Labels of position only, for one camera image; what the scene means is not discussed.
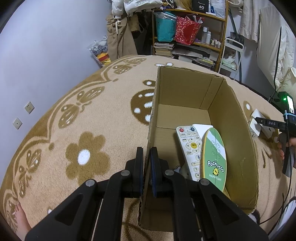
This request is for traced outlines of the white square card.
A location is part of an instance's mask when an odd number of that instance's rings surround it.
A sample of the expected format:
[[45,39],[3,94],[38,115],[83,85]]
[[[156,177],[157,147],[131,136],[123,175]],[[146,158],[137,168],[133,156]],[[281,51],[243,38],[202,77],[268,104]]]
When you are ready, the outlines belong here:
[[252,120],[249,123],[249,130],[253,138],[259,137],[261,132],[261,125],[258,124],[254,118],[252,118]]

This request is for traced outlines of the green oval pochacco brush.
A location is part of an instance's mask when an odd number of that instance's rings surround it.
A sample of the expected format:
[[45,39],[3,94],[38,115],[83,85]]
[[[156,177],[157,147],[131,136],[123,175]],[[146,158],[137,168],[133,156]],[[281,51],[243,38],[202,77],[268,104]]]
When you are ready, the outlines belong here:
[[227,159],[219,132],[210,128],[204,134],[201,158],[201,178],[208,179],[220,191],[224,190],[227,176]]

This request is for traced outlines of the white tv remote control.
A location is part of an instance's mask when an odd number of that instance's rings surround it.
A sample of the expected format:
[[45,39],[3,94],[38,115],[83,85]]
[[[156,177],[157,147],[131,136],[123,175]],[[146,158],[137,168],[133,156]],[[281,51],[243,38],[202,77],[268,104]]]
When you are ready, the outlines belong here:
[[178,126],[176,133],[185,160],[181,174],[189,180],[199,181],[202,140],[193,126]]

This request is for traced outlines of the light blue cylinder gadget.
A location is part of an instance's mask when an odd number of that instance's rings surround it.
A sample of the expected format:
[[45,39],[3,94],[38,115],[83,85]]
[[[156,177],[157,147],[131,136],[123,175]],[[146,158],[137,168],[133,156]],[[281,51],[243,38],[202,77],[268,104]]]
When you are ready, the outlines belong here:
[[208,129],[212,128],[212,125],[204,125],[204,124],[193,124],[193,127],[196,129],[197,133],[201,140],[204,137],[204,134],[207,132]]

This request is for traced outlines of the cardboard box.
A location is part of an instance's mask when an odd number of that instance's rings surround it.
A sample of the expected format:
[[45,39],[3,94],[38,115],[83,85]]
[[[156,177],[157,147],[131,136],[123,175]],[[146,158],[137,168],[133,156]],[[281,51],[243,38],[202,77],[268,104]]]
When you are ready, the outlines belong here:
[[245,213],[258,201],[255,141],[246,104],[254,93],[228,78],[160,67],[152,99],[148,146],[190,180],[210,180]]

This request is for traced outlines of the white folding stand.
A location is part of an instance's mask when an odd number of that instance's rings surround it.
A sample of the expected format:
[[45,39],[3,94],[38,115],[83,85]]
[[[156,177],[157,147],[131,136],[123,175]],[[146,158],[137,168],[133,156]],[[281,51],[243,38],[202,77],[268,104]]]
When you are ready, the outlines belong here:
[[257,123],[261,125],[260,133],[263,133],[267,138],[271,138],[273,133],[275,132],[275,129],[266,125],[263,114],[258,109],[255,109],[251,114],[251,117],[254,118]]

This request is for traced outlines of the bare foot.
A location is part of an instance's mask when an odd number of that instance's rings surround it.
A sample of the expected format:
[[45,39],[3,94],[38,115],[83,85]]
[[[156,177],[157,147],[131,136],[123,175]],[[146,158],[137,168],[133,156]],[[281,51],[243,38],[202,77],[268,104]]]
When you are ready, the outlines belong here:
[[28,223],[26,214],[20,203],[17,203],[15,206],[15,217],[18,224],[18,231],[16,234],[21,240],[25,240],[26,235],[32,228]]

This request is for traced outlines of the beige floral carpet blanket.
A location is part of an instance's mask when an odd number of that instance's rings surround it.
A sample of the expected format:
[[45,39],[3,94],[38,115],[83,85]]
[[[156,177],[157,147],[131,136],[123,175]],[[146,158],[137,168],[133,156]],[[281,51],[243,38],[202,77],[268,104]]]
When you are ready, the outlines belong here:
[[[88,179],[103,181],[122,170],[126,161],[135,157],[137,147],[147,156],[152,99],[158,69],[163,66],[222,76],[179,60],[130,55],[86,78],[35,124],[11,160],[1,186],[1,214],[12,232],[18,231],[17,203],[33,228]],[[254,93],[246,104],[248,126],[255,109],[266,118],[283,118]],[[282,154],[274,140],[277,136],[253,138],[258,201],[252,213],[266,232],[295,197],[295,176],[282,173]]]

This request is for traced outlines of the white rolling cart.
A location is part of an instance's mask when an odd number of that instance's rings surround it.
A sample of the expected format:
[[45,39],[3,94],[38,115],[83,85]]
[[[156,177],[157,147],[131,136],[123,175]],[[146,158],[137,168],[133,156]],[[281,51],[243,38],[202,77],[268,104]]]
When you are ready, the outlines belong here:
[[234,39],[225,38],[218,72],[221,70],[234,74],[239,73],[244,45]]

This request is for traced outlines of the red gift bag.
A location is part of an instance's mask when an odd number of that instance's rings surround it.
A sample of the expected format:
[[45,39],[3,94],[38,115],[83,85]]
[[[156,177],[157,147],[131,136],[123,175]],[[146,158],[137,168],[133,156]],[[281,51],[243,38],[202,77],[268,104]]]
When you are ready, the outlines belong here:
[[187,15],[184,18],[177,16],[175,41],[184,45],[193,44],[203,20],[203,17],[197,15]]

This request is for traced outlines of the bag of plush toys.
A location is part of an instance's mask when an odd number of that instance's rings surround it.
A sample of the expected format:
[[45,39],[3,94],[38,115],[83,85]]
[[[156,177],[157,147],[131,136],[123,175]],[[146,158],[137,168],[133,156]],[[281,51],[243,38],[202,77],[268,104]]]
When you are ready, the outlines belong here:
[[97,61],[100,67],[107,66],[111,63],[108,54],[107,36],[104,35],[100,41],[95,40],[87,49],[90,51],[92,57]]

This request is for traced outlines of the beige hanging trousers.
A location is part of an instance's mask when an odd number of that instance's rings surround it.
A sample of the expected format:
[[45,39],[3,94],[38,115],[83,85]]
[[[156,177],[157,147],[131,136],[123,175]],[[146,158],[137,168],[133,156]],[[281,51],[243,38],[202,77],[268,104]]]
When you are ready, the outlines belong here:
[[108,55],[115,61],[125,55],[137,55],[137,49],[127,16],[115,19],[112,14],[106,18]]

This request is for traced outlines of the white puffer jacket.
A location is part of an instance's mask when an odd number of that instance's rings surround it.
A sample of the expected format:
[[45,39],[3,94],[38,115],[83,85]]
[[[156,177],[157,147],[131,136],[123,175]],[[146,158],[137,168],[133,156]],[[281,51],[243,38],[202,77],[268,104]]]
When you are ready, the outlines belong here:
[[121,19],[124,13],[132,16],[136,11],[159,8],[162,4],[161,0],[114,0],[112,1],[112,15],[115,19]]

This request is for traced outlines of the wall socket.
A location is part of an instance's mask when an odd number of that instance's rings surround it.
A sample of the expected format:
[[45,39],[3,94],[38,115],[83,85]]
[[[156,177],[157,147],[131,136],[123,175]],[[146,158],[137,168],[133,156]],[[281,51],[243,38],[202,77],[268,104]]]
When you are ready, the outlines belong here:
[[35,107],[34,107],[33,104],[29,101],[29,102],[27,103],[27,105],[24,107],[24,109],[26,110],[26,112],[27,112],[28,114],[30,114],[30,113],[35,109]]
[[19,118],[16,118],[14,121],[13,121],[13,126],[18,130],[21,125],[22,125],[22,121],[19,119]]

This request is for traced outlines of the wall socket upper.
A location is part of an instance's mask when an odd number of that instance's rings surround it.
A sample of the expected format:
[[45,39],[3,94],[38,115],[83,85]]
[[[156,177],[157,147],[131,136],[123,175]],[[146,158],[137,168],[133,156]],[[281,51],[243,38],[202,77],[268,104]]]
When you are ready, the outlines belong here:
[[30,114],[30,113],[35,109],[35,107],[34,107],[33,104],[29,101],[29,102],[27,103],[27,105],[24,107],[24,109],[26,110],[26,112],[27,112],[28,114]]

